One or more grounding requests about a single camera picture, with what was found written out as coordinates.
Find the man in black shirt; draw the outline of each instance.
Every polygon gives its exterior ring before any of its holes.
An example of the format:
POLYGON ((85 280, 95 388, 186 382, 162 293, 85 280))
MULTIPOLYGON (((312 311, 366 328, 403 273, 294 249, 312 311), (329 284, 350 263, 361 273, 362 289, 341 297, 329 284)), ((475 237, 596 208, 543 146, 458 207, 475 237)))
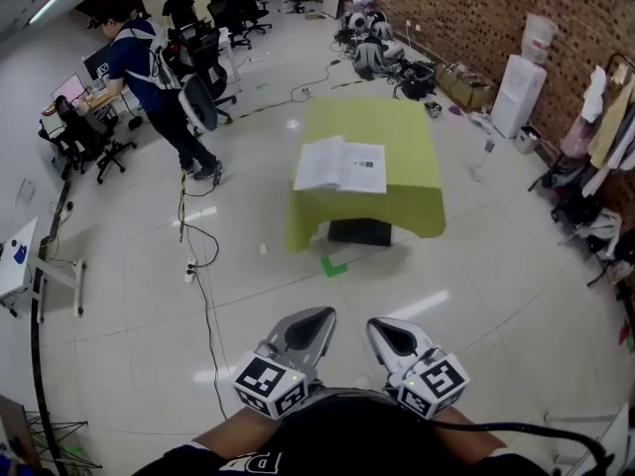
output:
POLYGON ((194 0, 168 0, 163 6, 163 15, 177 30, 198 21, 194 0))
MULTIPOLYGON (((435 419, 470 424, 453 408, 435 419)), ((435 428, 360 390, 327 394, 281 420, 245 408, 135 476, 234 473, 547 476, 491 433, 435 428)))

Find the book page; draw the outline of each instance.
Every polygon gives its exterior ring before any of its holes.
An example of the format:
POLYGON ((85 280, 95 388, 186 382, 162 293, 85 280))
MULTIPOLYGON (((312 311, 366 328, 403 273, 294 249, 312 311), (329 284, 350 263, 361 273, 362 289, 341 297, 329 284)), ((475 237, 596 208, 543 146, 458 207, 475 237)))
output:
POLYGON ((344 138, 332 136, 302 146, 294 190, 339 188, 344 138))
POLYGON ((339 183, 340 190, 385 194, 384 146, 346 143, 339 165, 339 183))

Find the pile of items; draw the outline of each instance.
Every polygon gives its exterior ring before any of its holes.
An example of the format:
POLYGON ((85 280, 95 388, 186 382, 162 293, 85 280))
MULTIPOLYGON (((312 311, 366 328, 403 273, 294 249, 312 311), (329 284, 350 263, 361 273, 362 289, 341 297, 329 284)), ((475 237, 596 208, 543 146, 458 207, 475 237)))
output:
POLYGON ((340 21, 334 41, 353 62, 355 71, 366 80, 386 77, 397 90, 419 100, 435 90, 435 64, 405 59, 404 47, 394 40, 386 14, 377 11, 375 0, 353 0, 340 21))

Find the computer monitor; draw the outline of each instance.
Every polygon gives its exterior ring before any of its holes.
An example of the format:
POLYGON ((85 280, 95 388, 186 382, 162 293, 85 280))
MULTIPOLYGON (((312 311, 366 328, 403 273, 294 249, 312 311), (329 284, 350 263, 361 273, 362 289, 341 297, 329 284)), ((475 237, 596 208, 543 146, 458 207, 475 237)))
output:
POLYGON ((108 73, 108 60, 110 59, 110 45, 104 46, 98 52, 93 53, 83 61, 86 70, 92 80, 101 79, 108 73))
POLYGON ((76 100, 84 91, 83 84, 77 74, 73 74, 67 79, 62 86, 51 94, 53 100, 56 100, 60 95, 66 97, 68 102, 76 100))

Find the man in blue shirt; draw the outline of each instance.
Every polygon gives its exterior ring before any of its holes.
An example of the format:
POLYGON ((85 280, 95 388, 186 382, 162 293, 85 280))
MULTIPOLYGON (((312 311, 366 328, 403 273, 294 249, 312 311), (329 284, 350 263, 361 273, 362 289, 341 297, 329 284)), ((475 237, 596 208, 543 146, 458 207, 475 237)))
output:
POLYGON ((110 45, 108 93, 118 95, 125 80, 141 102, 152 126, 179 152, 181 167, 188 175, 194 179, 209 179, 220 173, 222 162, 188 129, 188 119, 179 102, 179 90, 161 89, 151 80, 139 77, 151 75, 152 41, 139 39, 134 36, 134 32, 138 31, 143 36, 155 35, 152 25, 141 19, 131 20, 130 10, 123 2, 109 4, 100 11, 97 20, 103 33, 110 39, 117 39, 126 29, 131 29, 133 33, 133 37, 126 34, 110 45), (194 171, 194 160, 200 164, 200 170, 197 172, 194 171))

